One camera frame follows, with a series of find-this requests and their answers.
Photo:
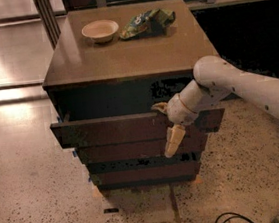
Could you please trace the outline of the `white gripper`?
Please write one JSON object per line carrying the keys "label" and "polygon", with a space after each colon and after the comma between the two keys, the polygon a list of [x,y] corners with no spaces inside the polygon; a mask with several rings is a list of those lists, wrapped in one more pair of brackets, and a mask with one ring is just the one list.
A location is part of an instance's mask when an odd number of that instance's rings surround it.
{"label": "white gripper", "polygon": [[167,141],[165,144],[164,154],[167,158],[174,156],[180,143],[185,136],[185,125],[191,125],[197,118],[198,114],[192,112],[180,99],[180,94],[176,93],[168,103],[158,102],[151,106],[154,111],[159,111],[175,125],[167,129]]}

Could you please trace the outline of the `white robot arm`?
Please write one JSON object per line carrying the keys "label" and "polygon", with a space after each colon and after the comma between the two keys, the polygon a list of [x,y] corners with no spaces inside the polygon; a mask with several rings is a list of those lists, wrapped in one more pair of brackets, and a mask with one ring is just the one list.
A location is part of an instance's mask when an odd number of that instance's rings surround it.
{"label": "white robot arm", "polygon": [[198,59],[188,85],[169,101],[157,102],[153,110],[167,116],[172,125],[167,129],[164,154],[172,157],[184,139],[186,128],[210,106],[228,95],[236,95],[279,120],[279,78],[238,69],[219,56]]}

